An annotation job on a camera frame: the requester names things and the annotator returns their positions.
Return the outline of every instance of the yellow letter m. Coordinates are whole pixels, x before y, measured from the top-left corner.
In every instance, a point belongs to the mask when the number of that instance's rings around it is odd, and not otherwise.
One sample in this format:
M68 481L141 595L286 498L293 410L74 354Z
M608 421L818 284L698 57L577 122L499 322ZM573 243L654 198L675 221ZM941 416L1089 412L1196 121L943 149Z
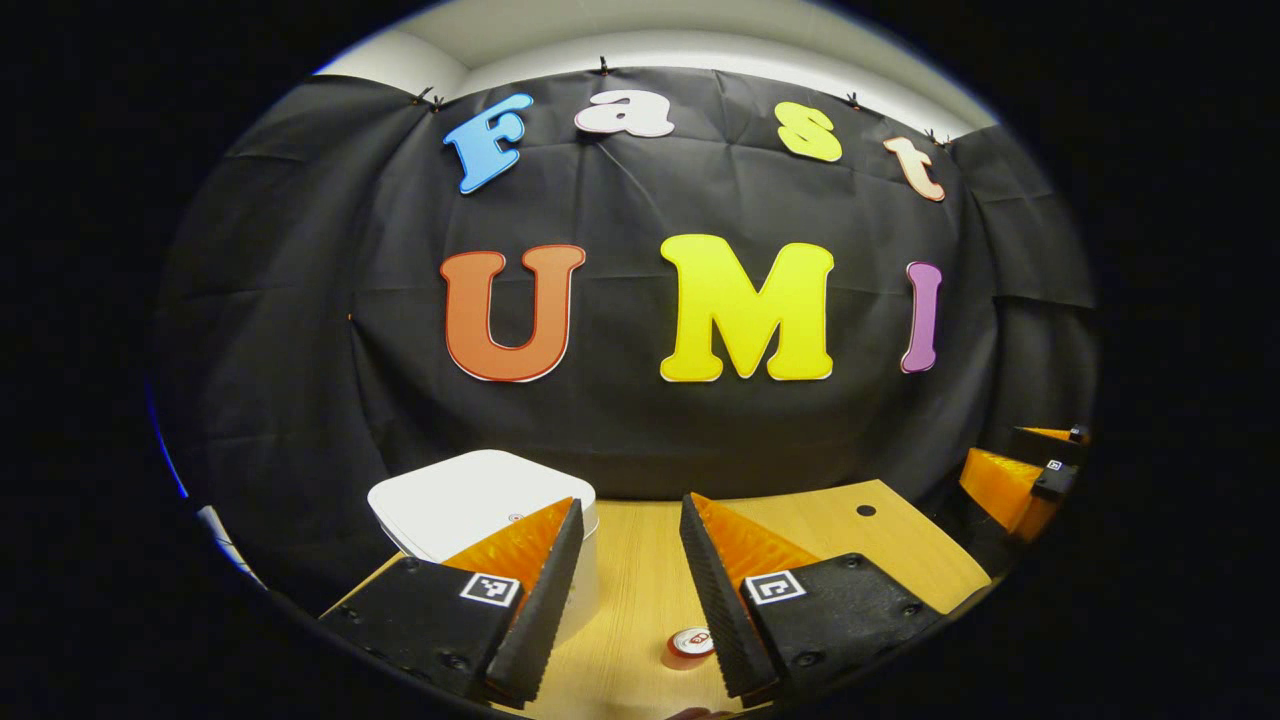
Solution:
M710 382L724 363L712 354L712 324L719 328L739 377L760 365L777 329L778 351L769 359L776 380L820 380L831 375L827 355L827 273L831 252L804 242L778 251L759 292L724 238L677 234L662 243L662 256L676 265L680 315L676 351L662 361L671 382Z

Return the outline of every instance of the black cloth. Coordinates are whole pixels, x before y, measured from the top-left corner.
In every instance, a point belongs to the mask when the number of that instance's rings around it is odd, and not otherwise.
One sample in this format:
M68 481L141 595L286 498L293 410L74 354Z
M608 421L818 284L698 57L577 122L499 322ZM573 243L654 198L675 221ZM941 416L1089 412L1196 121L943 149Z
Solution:
M605 90L672 102L658 138L577 131ZM449 131L515 92L520 161L474 195ZM154 332L160 424L182 482L212 503L269 585L320 610L393 550L378 482L498 448L600 497L762 496L881 478L936 491L1001 424L1070 427L1097 382L1094 297L1060 197L1000 127L941 147L878 113L782 82L695 69L567 73L438 113L372 81L314 77L214 169L172 247ZM788 152L773 108L835 123L835 163ZM934 204L882 145L904 136ZM666 238L726 238L756 288L790 242L826 247L832 375L668 383L676 269ZM529 249L573 243L570 342L529 383L466 375L444 346L440 264L507 258L492 332L529 338ZM904 374L911 261L943 274L937 364ZM777 337L764 357L772 356Z

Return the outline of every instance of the letter f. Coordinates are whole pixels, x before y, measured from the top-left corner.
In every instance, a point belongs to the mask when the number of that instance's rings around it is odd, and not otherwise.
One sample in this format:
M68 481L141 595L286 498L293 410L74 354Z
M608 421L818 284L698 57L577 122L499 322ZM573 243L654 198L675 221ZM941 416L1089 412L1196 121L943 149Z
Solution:
M498 140L515 142L525 136L525 123L512 110L524 110L532 104L534 99L524 92L512 95L444 136L444 143L452 145L462 160L463 176L458 183L462 195L475 192L520 160L520 151L503 150Z

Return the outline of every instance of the black border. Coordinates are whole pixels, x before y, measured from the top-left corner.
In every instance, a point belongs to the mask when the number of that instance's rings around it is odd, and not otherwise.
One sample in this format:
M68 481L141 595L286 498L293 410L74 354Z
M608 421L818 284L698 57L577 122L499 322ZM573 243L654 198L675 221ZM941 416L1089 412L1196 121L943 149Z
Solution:
M1256 637L1270 611L1236 582L1260 574L1245 562L1260 528L1243 510L1262 491L1206 462L1274 437L1233 410L1267 364L1242 370L1231 341L1253 300L1233 274L1251 256L1240 243L1258 263L1275 252L1240 224L1247 188L1219 204L1240 184L1215 141L1257 142L1263 128L1257 113L1242 115L1252 126L1225 118L1260 111L1249 99L1266 92L1265 76L1212 63L1211 27L1228 22L1231 67L1262 67L1245 56L1248 18L1110 3L897 5L867 14L987 97L1079 214L1107 333L1098 439L1060 519L1001 587L804 716L1216 715L1261 703L1270 674ZM19 700L32 708L458 712L329 652L227 565L178 496L142 402L143 320L164 250L219 154L328 58L420 8L59 6L18 28L32 47L13 70L23 182L12 202L33 222L14 225L27 229L12 316L29 322L29 340L12 334L42 372L10 373L32 462L9 514L33 530L15 575L18 624L37 638L19 651L29 674Z

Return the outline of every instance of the small round object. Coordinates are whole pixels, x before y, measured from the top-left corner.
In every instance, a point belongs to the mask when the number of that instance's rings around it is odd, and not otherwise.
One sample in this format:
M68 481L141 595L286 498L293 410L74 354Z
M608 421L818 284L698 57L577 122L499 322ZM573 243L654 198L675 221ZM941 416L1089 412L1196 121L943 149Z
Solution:
M662 664L672 670L691 670L716 652L716 643L707 628L686 628L667 638Z
M440 664L452 670L466 670L467 661L465 657L453 655L452 652L445 652L440 655Z

